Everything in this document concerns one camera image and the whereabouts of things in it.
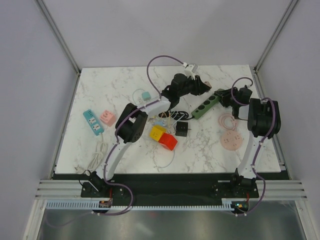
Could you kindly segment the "green power strip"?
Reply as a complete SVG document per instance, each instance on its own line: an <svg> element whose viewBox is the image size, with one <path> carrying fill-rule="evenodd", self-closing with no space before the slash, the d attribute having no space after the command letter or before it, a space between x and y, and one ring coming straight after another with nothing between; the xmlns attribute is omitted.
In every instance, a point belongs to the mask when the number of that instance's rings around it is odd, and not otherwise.
<svg viewBox="0 0 320 240"><path fill-rule="evenodd" d="M201 103L194 111L191 112L191 116L196 120L200 119L211 108L213 108L216 104L218 104L220 100L221 98L218 95L212 94L203 103Z"/></svg>

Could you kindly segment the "black cube adapter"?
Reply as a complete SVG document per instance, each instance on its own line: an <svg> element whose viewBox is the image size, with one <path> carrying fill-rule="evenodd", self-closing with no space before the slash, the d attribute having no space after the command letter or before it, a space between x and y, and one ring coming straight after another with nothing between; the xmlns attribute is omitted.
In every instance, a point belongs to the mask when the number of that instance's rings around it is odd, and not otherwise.
<svg viewBox="0 0 320 240"><path fill-rule="evenodd" d="M178 137L187 137L189 131L189 123L186 121L178 121L175 125L175 135Z"/></svg>

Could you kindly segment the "white plug adapter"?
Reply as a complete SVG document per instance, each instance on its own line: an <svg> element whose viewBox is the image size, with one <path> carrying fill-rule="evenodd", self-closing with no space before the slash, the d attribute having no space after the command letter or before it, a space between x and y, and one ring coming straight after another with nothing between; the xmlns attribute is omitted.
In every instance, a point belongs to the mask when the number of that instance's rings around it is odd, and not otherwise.
<svg viewBox="0 0 320 240"><path fill-rule="evenodd" d="M168 134L172 134L172 135L174 135L175 134L175 128L174 127L171 127L171 128L169 128L168 130L167 130L167 133Z"/></svg>

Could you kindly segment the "blue plug adapter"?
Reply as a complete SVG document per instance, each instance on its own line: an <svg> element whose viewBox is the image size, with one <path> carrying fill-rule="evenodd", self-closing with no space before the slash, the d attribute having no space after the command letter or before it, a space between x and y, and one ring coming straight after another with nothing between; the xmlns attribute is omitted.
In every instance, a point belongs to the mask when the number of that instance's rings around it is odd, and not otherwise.
<svg viewBox="0 0 320 240"><path fill-rule="evenodd" d="M165 126L166 126L166 123L165 123L164 121L156 121L154 124L155 124L155 125L162 126L162 127L165 127Z"/></svg>

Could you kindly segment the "teal plug adapter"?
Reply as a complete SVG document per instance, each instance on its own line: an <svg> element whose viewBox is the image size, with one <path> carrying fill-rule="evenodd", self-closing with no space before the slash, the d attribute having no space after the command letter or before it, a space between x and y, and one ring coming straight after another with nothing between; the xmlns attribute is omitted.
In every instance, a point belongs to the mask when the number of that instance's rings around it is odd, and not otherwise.
<svg viewBox="0 0 320 240"><path fill-rule="evenodd" d="M144 91L141 94L141 97L142 97L143 101L149 101L151 99L151 95L148 91Z"/></svg>

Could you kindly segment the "red cube socket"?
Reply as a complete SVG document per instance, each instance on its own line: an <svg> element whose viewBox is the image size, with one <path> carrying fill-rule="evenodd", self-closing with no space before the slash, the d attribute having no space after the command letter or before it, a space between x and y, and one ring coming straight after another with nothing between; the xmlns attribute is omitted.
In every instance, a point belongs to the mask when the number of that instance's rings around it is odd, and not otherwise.
<svg viewBox="0 0 320 240"><path fill-rule="evenodd" d="M163 133L163 135L158 140L165 149L173 151L178 143L178 140L171 134Z"/></svg>

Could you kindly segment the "yellow cube plug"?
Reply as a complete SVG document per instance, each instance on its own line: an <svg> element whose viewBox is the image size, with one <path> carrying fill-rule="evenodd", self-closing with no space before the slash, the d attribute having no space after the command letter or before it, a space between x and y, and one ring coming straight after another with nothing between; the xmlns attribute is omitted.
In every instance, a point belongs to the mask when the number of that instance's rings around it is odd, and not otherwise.
<svg viewBox="0 0 320 240"><path fill-rule="evenodd" d="M162 135L164 133L166 133L166 129L161 126L161 125L154 125L149 133L149 137L153 140L155 140L156 142L158 142L160 140L160 138L162 137Z"/></svg>

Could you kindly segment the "pink cube socket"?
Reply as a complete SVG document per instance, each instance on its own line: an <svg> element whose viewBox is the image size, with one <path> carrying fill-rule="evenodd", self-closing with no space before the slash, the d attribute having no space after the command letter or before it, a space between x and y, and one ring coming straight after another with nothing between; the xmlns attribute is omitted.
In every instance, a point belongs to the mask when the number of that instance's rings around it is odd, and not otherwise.
<svg viewBox="0 0 320 240"><path fill-rule="evenodd" d="M99 119L103 124L107 125L108 127L111 127L116 122L116 116L108 110L104 110L100 114Z"/></svg>

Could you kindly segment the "teal power strip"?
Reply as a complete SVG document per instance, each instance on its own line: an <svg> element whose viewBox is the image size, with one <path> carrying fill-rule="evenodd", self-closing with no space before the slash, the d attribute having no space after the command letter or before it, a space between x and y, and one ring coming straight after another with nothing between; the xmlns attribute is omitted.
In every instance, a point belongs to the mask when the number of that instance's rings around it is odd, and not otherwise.
<svg viewBox="0 0 320 240"><path fill-rule="evenodd" d="M86 122L89 124L91 130L96 136L102 135L104 132L104 128L102 127L101 123L99 122L98 118L94 114L91 109L84 111L83 116Z"/></svg>

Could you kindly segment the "pink plug adapter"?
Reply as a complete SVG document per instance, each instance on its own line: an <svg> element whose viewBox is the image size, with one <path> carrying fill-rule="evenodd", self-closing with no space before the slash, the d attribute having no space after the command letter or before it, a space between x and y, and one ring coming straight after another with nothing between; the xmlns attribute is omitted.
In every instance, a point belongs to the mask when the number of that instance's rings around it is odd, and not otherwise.
<svg viewBox="0 0 320 240"><path fill-rule="evenodd" d="M211 84L208 81L205 81L204 84L208 86L210 89L212 88Z"/></svg>

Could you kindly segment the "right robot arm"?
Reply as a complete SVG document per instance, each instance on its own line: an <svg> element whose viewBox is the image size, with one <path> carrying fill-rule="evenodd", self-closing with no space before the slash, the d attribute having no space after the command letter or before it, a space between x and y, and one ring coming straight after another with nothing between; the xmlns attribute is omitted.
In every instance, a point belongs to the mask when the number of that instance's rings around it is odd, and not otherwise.
<svg viewBox="0 0 320 240"><path fill-rule="evenodd" d="M240 89L219 89L214 94L219 97L223 107L232 107L231 114L235 119L247 121L248 144L229 184L230 193L240 197L257 179L257 167L261 161L264 144L280 131L279 104L269 98L252 98L252 91L246 86Z"/></svg>

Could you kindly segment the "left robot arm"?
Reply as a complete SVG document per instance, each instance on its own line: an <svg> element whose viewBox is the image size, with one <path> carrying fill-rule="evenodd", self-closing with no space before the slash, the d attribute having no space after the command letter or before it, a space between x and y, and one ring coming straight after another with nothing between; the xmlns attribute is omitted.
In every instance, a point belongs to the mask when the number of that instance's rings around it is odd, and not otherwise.
<svg viewBox="0 0 320 240"><path fill-rule="evenodd" d="M125 152L142 136L149 118L173 109L185 95L200 96L209 92L211 88L211 85L203 82L199 75L191 77L177 73L156 100L141 106L127 104L115 125L115 142L105 160L96 169L97 176L105 181L113 178Z"/></svg>

